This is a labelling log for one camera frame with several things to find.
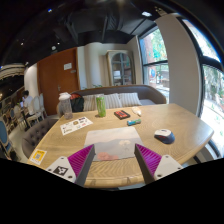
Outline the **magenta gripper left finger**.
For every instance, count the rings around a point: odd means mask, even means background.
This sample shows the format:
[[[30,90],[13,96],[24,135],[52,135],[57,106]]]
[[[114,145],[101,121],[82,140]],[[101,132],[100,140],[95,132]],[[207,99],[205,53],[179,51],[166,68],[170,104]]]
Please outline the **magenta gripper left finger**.
[[[83,187],[94,156],[95,147],[89,145],[69,157],[59,157],[47,171]]]

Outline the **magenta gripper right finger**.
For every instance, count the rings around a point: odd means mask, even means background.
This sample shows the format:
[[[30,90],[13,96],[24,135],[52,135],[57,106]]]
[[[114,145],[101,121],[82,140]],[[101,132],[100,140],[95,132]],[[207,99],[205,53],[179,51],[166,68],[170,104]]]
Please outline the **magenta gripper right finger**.
[[[182,169],[182,166],[170,155],[161,156],[140,144],[135,144],[134,154],[146,184]]]

